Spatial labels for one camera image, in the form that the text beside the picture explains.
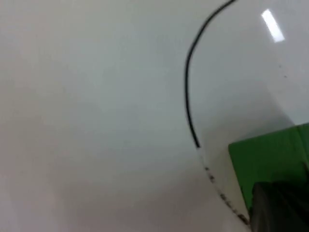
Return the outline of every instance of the green object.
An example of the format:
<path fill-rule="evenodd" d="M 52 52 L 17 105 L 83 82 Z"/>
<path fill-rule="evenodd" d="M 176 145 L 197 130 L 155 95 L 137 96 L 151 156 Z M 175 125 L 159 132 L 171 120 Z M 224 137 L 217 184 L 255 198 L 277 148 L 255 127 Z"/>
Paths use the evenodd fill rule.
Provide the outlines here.
<path fill-rule="evenodd" d="M 247 209 L 256 182 L 307 182 L 309 124 L 232 143 L 228 147 Z"/>

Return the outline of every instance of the black object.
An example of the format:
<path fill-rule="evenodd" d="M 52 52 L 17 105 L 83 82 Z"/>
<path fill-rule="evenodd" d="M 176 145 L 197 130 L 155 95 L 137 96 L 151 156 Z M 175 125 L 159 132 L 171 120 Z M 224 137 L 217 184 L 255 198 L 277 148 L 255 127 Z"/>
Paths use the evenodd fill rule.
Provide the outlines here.
<path fill-rule="evenodd" d="M 309 232 L 309 192 L 287 182 L 258 182 L 250 209 L 253 232 Z"/>
<path fill-rule="evenodd" d="M 228 2 L 224 3 L 221 5 L 219 8 L 217 8 L 214 12 L 210 14 L 205 20 L 205 22 L 202 24 L 200 29 L 198 30 L 198 33 L 196 37 L 194 38 L 192 44 L 190 45 L 190 49 L 188 51 L 186 61 L 185 61 L 185 67 L 184 67 L 184 104 L 185 104 L 185 111 L 186 111 L 186 116 L 188 120 L 188 125 L 190 128 L 190 132 L 193 138 L 193 141 L 195 143 L 195 146 L 197 149 L 200 148 L 200 143 L 197 138 L 197 134 L 195 132 L 193 122 L 192 122 L 192 117 L 191 117 L 191 110 L 190 110 L 190 101 L 189 101 L 189 69 L 190 69 L 190 62 L 192 59 L 192 56 L 194 54 L 194 51 L 197 47 L 197 44 L 202 37 L 205 29 L 209 25 L 209 23 L 219 14 L 221 13 L 226 7 L 230 6 L 232 3 L 236 2 L 237 0 L 229 0 Z"/>

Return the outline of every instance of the white surface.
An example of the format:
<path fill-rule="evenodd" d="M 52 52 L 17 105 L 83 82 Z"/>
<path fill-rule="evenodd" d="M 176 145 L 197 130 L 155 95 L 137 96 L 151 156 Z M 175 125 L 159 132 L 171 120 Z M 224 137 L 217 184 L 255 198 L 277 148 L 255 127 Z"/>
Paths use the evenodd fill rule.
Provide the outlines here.
<path fill-rule="evenodd" d="M 309 118 L 309 7 L 288 2 L 240 0 L 192 66 L 200 140 L 243 211 L 227 144 Z M 1 231 L 245 231 L 208 182 L 183 108 L 188 46 L 220 3 L 0 0 Z"/>

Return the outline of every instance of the glossy surface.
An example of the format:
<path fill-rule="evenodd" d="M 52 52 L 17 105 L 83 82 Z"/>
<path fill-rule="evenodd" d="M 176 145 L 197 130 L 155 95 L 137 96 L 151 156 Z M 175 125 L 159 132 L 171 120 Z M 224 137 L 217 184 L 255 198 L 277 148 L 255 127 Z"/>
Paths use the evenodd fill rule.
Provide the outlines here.
<path fill-rule="evenodd" d="M 185 54 L 220 2 L 0 4 L 2 230 L 246 231 L 206 178 L 184 116 Z M 308 6 L 239 0 L 193 60 L 194 123 L 241 210 L 227 144 L 309 119 Z"/>

